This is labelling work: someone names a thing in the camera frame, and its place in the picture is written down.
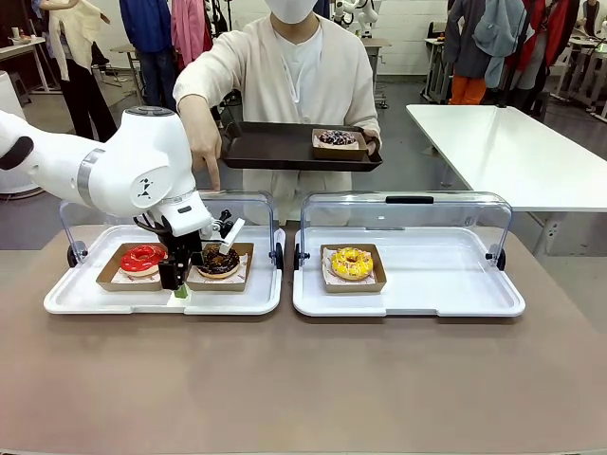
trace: lid handle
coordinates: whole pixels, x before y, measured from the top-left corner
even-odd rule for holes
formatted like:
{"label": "lid handle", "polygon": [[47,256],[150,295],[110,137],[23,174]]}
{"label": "lid handle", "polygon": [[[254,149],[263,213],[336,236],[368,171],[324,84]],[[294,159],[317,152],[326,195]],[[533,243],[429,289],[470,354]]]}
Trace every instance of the lid handle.
{"label": "lid handle", "polygon": [[428,204],[434,203],[432,196],[386,196],[386,204]]}

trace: white t-shirt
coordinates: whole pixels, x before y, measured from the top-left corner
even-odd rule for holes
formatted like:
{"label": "white t-shirt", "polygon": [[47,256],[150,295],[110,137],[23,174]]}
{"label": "white t-shirt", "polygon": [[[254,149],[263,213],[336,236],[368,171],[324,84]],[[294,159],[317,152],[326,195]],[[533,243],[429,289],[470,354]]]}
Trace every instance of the white t-shirt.
{"label": "white t-shirt", "polygon": [[291,98],[297,106],[300,118],[309,115],[309,103],[313,100],[317,85],[317,74],[321,64],[322,27],[303,43],[294,45],[274,31],[276,42],[281,49]]}

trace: gray jacket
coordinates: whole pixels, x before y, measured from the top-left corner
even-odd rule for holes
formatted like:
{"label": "gray jacket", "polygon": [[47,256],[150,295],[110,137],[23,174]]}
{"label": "gray jacket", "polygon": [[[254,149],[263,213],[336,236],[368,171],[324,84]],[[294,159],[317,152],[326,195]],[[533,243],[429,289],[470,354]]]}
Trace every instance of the gray jacket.
{"label": "gray jacket", "polygon": [[[485,74],[488,88],[495,88],[500,83],[504,58],[516,50],[525,15],[523,0],[487,0],[485,14],[476,26],[473,38],[476,45],[491,56]],[[532,35],[530,28],[527,39]]]}
{"label": "gray jacket", "polygon": [[[485,52],[478,48],[472,35],[476,25],[485,13],[486,0],[455,0],[447,20],[445,30],[444,61],[453,64],[457,76],[483,79],[489,60]],[[459,32],[459,20],[464,18],[462,33]]]}

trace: white brick wall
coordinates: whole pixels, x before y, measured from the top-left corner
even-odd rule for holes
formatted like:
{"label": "white brick wall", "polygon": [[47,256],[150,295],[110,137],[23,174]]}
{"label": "white brick wall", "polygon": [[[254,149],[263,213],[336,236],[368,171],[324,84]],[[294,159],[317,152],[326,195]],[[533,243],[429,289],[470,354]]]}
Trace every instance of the white brick wall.
{"label": "white brick wall", "polygon": [[[92,1],[112,20],[111,26],[101,29],[98,42],[102,51],[114,65],[126,67],[124,56],[109,51],[111,47],[127,43],[118,0]],[[231,10],[236,29],[268,14],[264,0],[233,0]],[[374,36],[389,40],[392,46],[382,49],[379,74],[426,74],[428,55],[423,40],[428,25],[431,21],[445,21],[446,17],[447,0],[383,0]]]}

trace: person's right hand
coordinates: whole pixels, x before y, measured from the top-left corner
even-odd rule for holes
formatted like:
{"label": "person's right hand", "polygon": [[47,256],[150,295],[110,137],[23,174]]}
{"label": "person's right hand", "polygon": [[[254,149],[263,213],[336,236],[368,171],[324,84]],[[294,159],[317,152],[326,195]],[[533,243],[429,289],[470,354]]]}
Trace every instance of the person's right hand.
{"label": "person's right hand", "polygon": [[221,155],[221,136],[207,100],[197,95],[189,95],[179,102],[178,110],[190,142],[193,168],[199,170],[206,166],[212,189],[219,191],[217,159]]}

